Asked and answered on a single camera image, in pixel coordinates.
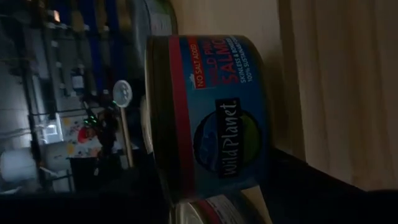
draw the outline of blue label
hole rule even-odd
[[[268,146],[257,55],[235,36],[171,37],[169,46],[183,189],[207,197],[256,185]]]

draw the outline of red label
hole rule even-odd
[[[195,80],[195,89],[206,88],[205,72],[201,63],[199,45],[197,39],[188,37],[189,51],[191,54],[191,61],[193,66],[193,78]]]
[[[177,144],[181,165],[181,177],[183,177],[181,182],[183,194],[186,197],[189,197],[193,195],[195,190],[195,175],[193,170],[193,150],[188,113],[187,89],[183,75],[180,39],[178,36],[170,37],[169,49],[175,127],[177,129]]]

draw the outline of can label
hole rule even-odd
[[[267,146],[256,55],[235,36],[172,36],[169,49],[184,194],[256,185]]]

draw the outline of wild planet logo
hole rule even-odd
[[[261,150],[261,132],[254,118],[242,110],[239,98],[215,101],[216,111],[197,127],[195,159],[219,178],[236,177]]]

